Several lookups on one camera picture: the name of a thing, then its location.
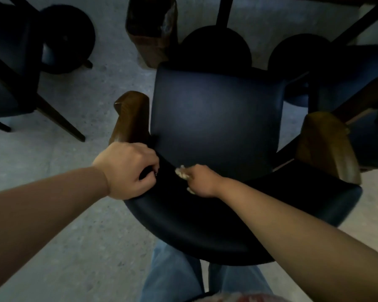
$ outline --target fist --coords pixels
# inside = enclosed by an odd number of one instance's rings
[[[145,144],[113,142],[92,165],[105,174],[109,196],[126,200],[140,196],[156,184],[155,174],[160,168],[160,160]],[[140,173],[147,166],[152,166],[153,171],[140,180]]]
[[[189,176],[188,185],[196,195],[208,198],[218,196],[224,177],[200,164],[182,169],[182,172]]]

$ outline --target person's left arm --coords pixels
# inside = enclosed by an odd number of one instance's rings
[[[0,286],[97,200],[129,199],[156,182],[155,152],[144,144],[112,143],[93,166],[0,192]]]

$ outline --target trash can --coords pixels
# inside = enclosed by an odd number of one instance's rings
[[[126,32],[146,65],[156,69],[178,46],[176,0],[130,0]]]

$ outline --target jeans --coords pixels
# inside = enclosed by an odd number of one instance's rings
[[[209,265],[209,291],[273,294],[257,266]],[[184,302],[204,294],[200,260],[158,241],[140,302]]]

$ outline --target floor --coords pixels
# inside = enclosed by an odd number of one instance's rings
[[[92,70],[42,73],[39,93],[87,137],[76,141],[39,113],[3,119],[0,190],[90,165],[106,147],[116,121],[113,102],[125,91],[150,97],[155,71],[138,63],[125,33],[128,0],[28,0],[41,9],[71,4],[92,19],[97,34]],[[177,0],[182,40],[214,24],[219,0]],[[234,0],[229,27],[250,45],[253,65],[266,68],[273,48],[298,33],[335,38],[358,18],[353,7],[299,0]],[[298,134],[306,110],[286,104],[280,144]],[[364,194],[341,228],[378,250],[378,171],[363,175]],[[2,288],[0,301],[135,301],[149,269],[156,238],[120,201],[105,198],[57,235]],[[272,290],[292,301],[309,301],[276,264],[262,271]]]

